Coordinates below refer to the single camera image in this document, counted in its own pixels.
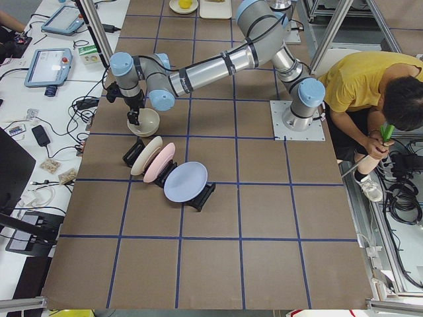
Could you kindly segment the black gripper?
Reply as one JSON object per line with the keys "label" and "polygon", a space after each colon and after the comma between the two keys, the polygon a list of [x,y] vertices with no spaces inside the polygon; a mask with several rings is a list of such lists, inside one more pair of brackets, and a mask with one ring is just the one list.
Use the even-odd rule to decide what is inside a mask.
{"label": "black gripper", "polygon": [[128,122],[132,125],[139,125],[145,111],[145,95],[141,89],[135,96],[125,96],[124,102],[130,107],[127,113]]}

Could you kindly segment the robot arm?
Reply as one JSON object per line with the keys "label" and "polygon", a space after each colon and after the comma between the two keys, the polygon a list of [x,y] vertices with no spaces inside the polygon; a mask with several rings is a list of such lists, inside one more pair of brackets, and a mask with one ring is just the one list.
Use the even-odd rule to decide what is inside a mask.
{"label": "robot arm", "polygon": [[286,13],[292,9],[291,0],[269,0],[268,5],[274,12]]}
{"label": "robot arm", "polygon": [[265,1],[243,1],[236,21],[245,37],[240,46],[180,69],[171,69],[165,53],[114,53],[110,69],[115,80],[107,88],[107,100],[123,98],[130,108],[128,121],[139,125],[139,111],[146,98],[155,110],[167,111],[179,96],[270,61],[292,97],[290,108],[282,116],[283,123],[292,131],[305,131],[323,103],[325,88],[304,70],[284,41],[289,15]]}

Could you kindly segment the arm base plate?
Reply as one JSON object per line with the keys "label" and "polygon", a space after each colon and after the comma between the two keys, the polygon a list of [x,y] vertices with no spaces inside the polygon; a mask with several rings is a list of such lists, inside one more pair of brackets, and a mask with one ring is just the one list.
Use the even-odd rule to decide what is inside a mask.
{"label": "arm base plate", "polygon": [[300,118],[291,111],[290,100],[271,100],[270,112],[276,141],[325,141],[318,108],[313,116]]}

